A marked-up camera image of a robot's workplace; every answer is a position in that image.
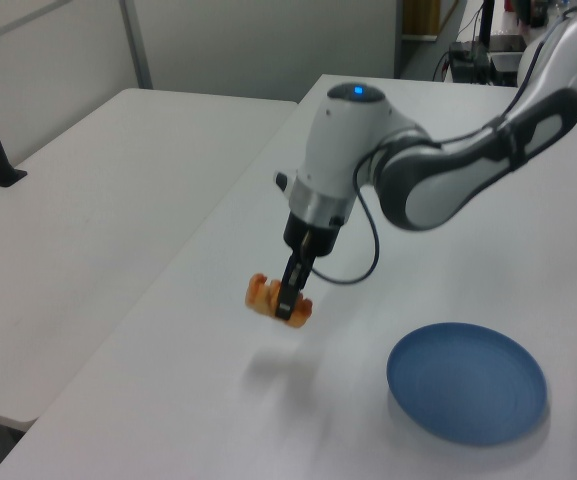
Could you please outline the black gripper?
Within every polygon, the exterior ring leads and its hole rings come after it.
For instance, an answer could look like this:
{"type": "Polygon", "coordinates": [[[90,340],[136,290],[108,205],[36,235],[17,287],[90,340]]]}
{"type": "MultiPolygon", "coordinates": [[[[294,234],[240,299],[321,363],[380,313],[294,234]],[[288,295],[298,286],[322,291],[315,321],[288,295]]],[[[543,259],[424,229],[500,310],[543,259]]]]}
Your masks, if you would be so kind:
{"type": "Polygon", "coordinates": [[[298,296],[311,273],[311,267],[302,259],[315,259],[329,255],[339,231],[339,227],[317,227],[293,214],[289,215],[283,239],[294,252],[288,259],[277,295],[275,315],[280,320],[288,321],[294,313],[298,296]]]}

